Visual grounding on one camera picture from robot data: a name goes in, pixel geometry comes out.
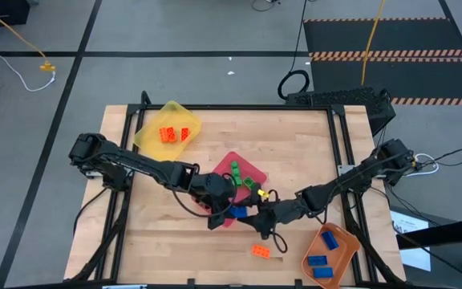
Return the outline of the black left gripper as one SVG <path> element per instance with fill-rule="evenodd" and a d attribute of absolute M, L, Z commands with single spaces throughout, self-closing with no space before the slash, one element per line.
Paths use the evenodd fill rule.
<path fill-rule="evenodd" d="M 234 199 L 237 196 L 237 184 L 229 173 L 197 174 L 193 178 L 193 200 L 211 215 L 208 217 L 208 229 L 214 230 L 225 224 L 223 213 L 232 208 L 244 207 L 242 201 Z"/>

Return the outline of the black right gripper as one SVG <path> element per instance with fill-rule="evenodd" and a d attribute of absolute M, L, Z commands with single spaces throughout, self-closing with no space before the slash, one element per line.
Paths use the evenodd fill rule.
<path fill-rule="evenodd" d="M 251 193 L 251 204 L 257 207 L 257 214 L 238 218 L 239 222 L 253 226 L 262 239 L 267 239 L 278 223 L 288 224 L 302 218 L 309 212 L 300 199 L 267 201 L 270 194 L 264 190 Z"/>

